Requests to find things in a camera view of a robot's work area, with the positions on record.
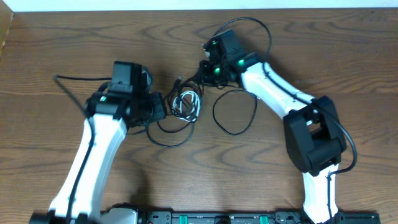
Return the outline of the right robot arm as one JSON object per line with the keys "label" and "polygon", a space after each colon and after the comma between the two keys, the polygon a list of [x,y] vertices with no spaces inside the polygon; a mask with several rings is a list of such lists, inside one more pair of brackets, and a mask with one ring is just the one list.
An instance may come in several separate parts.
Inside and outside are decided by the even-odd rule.
{"label": "right robot arm", "polygon": [[313,223],[333,223],[338,213],[334,174],[346,149],[334,103],[285,81],[258,54],[247,53],[233,30],[215,34],[203,48],[207,85],[236,83],[283,121],[287,154],[303,175],[303,210]]}

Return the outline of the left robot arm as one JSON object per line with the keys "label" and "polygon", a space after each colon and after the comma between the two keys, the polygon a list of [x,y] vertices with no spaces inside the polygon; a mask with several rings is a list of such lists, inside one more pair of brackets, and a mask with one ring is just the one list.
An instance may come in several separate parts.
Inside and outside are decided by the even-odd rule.
{"label": "left robot arm", "polygon": [[68,176],[47,213],[30,223],[143,223],[134,208],[101,211],[103,191],[114,157],[129,128],[165,118],[165,105],[152,92],[153,78],[138,63],[115,61],[113,75],[80,106],[85,121],[80,147]]}

